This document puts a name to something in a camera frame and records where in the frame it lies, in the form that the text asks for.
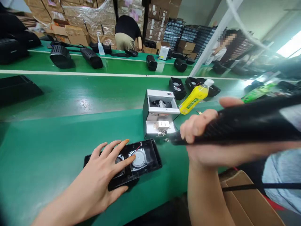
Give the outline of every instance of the plastic bottle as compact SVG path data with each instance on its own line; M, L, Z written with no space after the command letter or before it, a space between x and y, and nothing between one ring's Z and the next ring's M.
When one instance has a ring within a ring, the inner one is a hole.
M99 35L97 33L97 38L98 38L98 51L100 55L104 55L104 50L103 50L103 45L101 44L100 40L99 40Z
M196 86L186 100L180 105L181 114L187 115L200 101L208 96L209 87L214 83L213 80L207 79L203 85Z

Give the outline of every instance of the label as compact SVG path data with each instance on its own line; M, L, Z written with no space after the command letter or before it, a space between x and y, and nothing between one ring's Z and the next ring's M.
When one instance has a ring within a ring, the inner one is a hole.
M188 109L191 108L192 105L193 105L195 102L197 102L198 100L199 100L198 98L195 98L195 99L187 106L187 108L188 108Z
M301 132L301 104L282 108L279 113Z

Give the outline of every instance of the red wire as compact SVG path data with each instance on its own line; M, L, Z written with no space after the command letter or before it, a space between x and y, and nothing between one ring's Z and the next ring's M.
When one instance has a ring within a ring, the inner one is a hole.
M136 149L136 151L141 147L142 144L140 144L140 146Z

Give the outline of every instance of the finger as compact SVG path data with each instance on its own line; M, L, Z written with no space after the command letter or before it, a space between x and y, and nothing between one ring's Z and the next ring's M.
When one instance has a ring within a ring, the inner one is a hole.
M219 100L220 105L224 108L242 105L244 102L241 99L234 97L223 97Z
M120 151L124 148L124 146L125 146L128 142L129 142L129 139L126 139L126 140L122 141L120 144L118 144L118 146L115 147L115 148L112 150L110 156L112 156L112 158L114 159L114 161L115 161L115 159L117 158L117 156L119 155Z
M193 125L193 135L200 136L204 133L204 130L209 122L215 119L218 116L216 110L207 109L203 112L203 114L199 115L198 118L195 120Z
M109 156L109 154L111 153L111 151L113 150L113 148L119 144L121 142L121 140L117 140L117 141L113 141L111 143L109 143L106 148L103 150L103 152L101 153L101 158L105 159Z
M198 115L192 115L185 125L185 139L186 139L187 143L194 142L193 125L197 118L198 118Z
M109 192L109 205L115 202L123 193L129 189L128 186L121 186Z
M112 172L113 176L116 175L121 170L123 170L126 166L130 165L135 159L136 159L136 155L132 155L132 156L128 157L127 159L122 160L121 162L117 163L114 166L114 170Z
M181 133L181 138L182 140L184 140L185 138L185 125L187 124L187 121L186 120L181 126L180 126L180 133Z
M94 151L92 152L90 158L91 158L91 159L99 158L101 149L103 149L107 144L108 144L108 143L105 142L105 143L102 143L102 144L98 145L97 148L95 148Z

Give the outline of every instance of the hand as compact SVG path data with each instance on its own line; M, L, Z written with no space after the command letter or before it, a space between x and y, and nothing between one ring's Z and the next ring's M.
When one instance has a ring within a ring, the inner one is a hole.
M129 139L117 140L95 148L77 178L41 212L33 225L46 225L46 222L47 225L75 225L105 211L128 189L128 186L122 186L108 191L111 179L136 158L131 156L115 164L119 152L128 142Z
M226 108L243 104L240 99L221 98L220 104ZM208 109L201 115L192 115L181 127L181 137L188 143L194 142L195 136L203 134L206 125L218 116L217 111ZM187 146L190 163L205 166L238 166L245 162L268 156L272 153L301 147L301 142L269 142L269 143L247 143L237 145L193 145Z

